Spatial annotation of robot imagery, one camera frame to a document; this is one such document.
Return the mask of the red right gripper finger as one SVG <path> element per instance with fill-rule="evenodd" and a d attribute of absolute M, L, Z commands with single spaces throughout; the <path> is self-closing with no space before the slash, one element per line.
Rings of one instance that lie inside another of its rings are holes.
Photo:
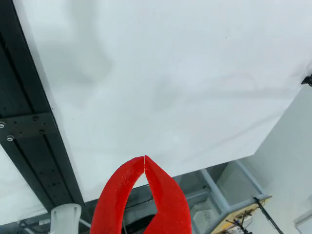
<path fill-rule="evenodd" d="M 191 234 L 189 205 L 176 181 L 148 156 L 145 156 L 145 175 L 157 213 L 144 232 L 146 234 Z"/>

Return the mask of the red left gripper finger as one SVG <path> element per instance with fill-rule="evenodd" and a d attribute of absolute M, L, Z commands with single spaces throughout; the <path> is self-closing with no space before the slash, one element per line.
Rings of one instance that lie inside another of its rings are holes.
<path fill-rule="evenodd" d="M 90 233 L 120 234 L 129 194 L 144 173 L 144 157 L 122 164 L 107 181 L 95 208 Z"/>

